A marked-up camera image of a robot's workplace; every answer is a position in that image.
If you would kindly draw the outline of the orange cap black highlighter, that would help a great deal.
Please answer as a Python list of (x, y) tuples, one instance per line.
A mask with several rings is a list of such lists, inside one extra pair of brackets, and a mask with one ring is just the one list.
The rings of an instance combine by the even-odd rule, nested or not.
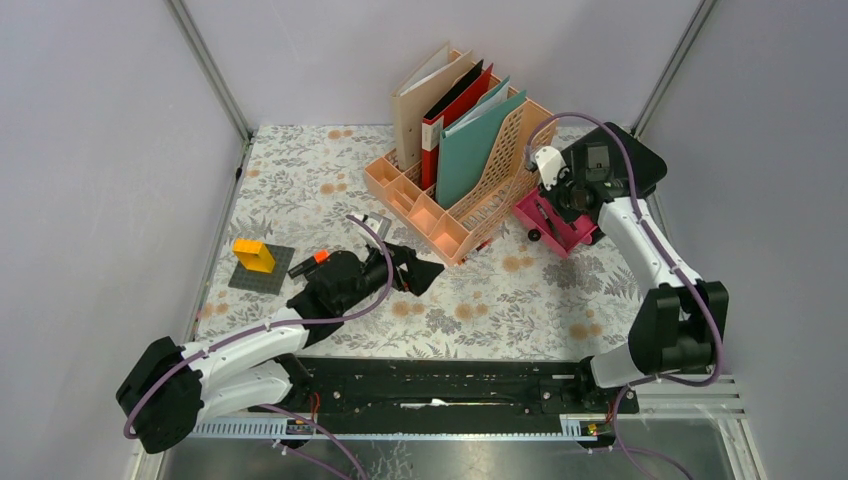
[(318, 267), (321, 263), (326, 261), (329, 257), (330, 253), (327, 250), (321, 250), (313, 255), (309, 256), (305, 260), (291, 267), (287, 274), (291, 279), (297, 278), (301, 275), (306, 275), (309, 272), (313, 271), (316, 267)]

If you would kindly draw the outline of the magenta gel pen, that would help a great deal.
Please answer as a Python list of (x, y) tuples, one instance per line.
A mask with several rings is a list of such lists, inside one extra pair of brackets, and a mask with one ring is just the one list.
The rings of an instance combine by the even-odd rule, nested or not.
[(542, 205), (539, 201), (536, 201), (536, 202), (535, 202), (535, 206), (536, 206), (537, 211), (538, 211), (538, 212), (539, 212), (539, 214), (541, 215), (542, 219), (544, 220), (545, 224), (547, 225), (548, 230), (550, 231), (550, 235), (551, 235), (551, 237), (552, 237), (552, 238), (553, 238), (553, 239), (554, 239), (557, 243), (561, 244), (561, 243), (563, 242), (563, 239), (562, 239), (562, 237), (561, 237), (561, 235), (560, 235), (560, 232), (559, 232), (559, 230), (557, 229), (557, 227), (556, 227), (556, 225), (554, 224), (554, 222), (553, 222), (553, 220), (551, 219), (551, 217), (548, 215), (548, 213), (547, 213), (546, 209), (544, 208), (544, 206), (543, 206), (543, 205)]

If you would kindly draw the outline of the teal file folder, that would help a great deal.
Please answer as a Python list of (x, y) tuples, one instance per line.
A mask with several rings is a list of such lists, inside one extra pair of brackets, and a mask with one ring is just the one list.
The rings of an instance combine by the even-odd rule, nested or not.
[(435, 200), (445, 210), (476, 186), (504, 120), (525, 102), (526, 91), (512, 88), (505, 77), (440, 134)]

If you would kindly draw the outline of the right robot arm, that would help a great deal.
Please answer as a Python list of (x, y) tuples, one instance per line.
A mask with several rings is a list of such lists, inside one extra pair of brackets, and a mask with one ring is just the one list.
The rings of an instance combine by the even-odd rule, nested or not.
[(588, 375), (573, 386), (575, 402), (589, 412), (612, 400), (613, 387), (658, 378), (686, 384), (685, 370), (711, 366), (701, 383), (714, 383), (725, 360), (729, 303), (725, 286), (690, 267), (648, 212), (646, 197), (666, 176), (666, 162), (634, 138), (600, 135), (527, 154), (540, 175), (539, 192), (557, 216), (567, 222), (589, 217), (618, 248), (642, 295), (625, 343), (588, 358)]

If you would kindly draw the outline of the beige file binder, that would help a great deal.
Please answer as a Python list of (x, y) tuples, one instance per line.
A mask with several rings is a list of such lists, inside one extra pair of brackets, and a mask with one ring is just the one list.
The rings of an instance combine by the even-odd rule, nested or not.
[(474, 51), (455, 52), (449, 42), (422, 61), (391, 94), (396, 162), (402, 172), (420, 161), (422, 119), (474, 65)]

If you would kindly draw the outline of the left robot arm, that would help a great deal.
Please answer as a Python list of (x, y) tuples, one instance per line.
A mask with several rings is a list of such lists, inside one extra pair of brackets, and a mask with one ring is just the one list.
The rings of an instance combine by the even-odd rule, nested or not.
[(229, 334), (176, 344), (150, 343), (116, 392), (127, 416), (125, 435), (149, 454), (166, 451), (205, 420), (257, 404), (296, 411), (309, 401), (307, 380), (280, 357), (334, 333), (352, 308), (389, 289), (420, 296), (445, 267), (421, 260), (414, 249), (370, 246), (365, 259), (336, 251), (303, 269), (304, 288), (274, 314)]

